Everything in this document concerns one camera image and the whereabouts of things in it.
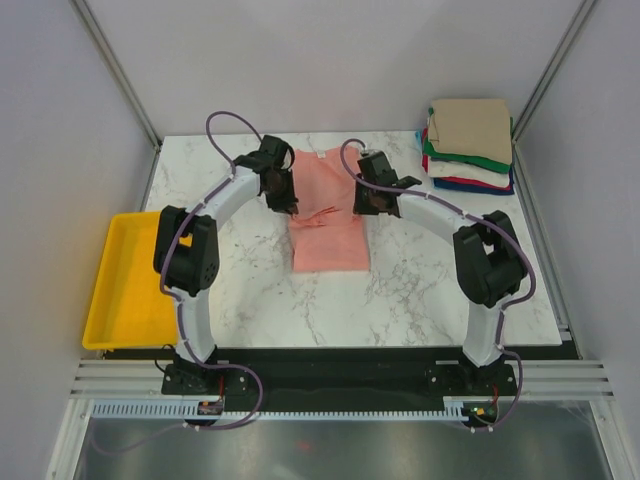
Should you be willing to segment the pink t shirt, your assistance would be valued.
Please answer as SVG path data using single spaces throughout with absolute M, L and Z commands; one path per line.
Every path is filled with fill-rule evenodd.
M 359 151 L 348 146 L 295 152 L 298 213 L 289 220 L 296 273 L 367 271 L 370 257 L 364 219 L 353 212 Z

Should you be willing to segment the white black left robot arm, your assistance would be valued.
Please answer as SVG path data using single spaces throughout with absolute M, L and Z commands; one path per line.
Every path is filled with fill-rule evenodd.
M 292 216 L 298 212 L 292 166 L 293 148 L 266 135 L 259 148 L 230 162 L 229 172 L 189 208 L 165 207 L 159 217 L 153 268 L 160 291 L 175 306 L 179 357 L 190 362 L 185 382 L 208 393 L 219 369 L 207 360 L 216 350 L 209 314 L 209 289 L 220 271 L 218 232 L 246 203 L 264 196 L 268 208 Z

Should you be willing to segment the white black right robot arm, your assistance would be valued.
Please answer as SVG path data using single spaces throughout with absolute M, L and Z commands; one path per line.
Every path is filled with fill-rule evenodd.
M 400 178 L 379 150 L 361 153 L 354 213 L 388 214 L 419 225 L 453 248 L 460 290 L 469 302 L 462 351 L 469 362 L 458 368 L 467 392 L 483 392 L 494 381 L 491 367 L 504 352 L 505 310 L 535 292 L 531 262 L 509 216 L 499 210 L 481 217 L 434 195 L 411 176 Z

